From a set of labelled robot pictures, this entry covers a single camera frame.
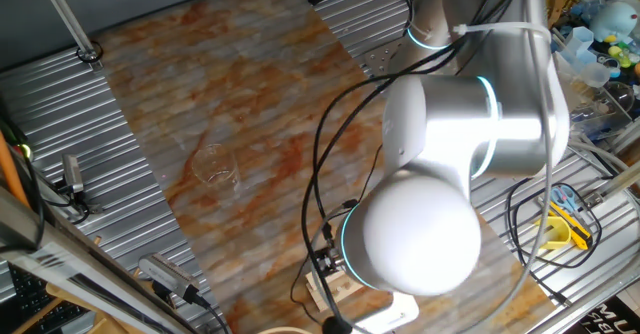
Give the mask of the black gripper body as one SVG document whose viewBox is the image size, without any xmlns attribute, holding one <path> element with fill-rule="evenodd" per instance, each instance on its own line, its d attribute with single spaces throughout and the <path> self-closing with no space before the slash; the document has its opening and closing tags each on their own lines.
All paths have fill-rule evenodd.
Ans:
<svg viewBox="0 0 640 334">
<path fill-rule="evenodd" d="M 314 250 L 319 273 L 325 277 L 344 269 L 344 258 L 334 246 L 324 246 Z"/>
</svg>

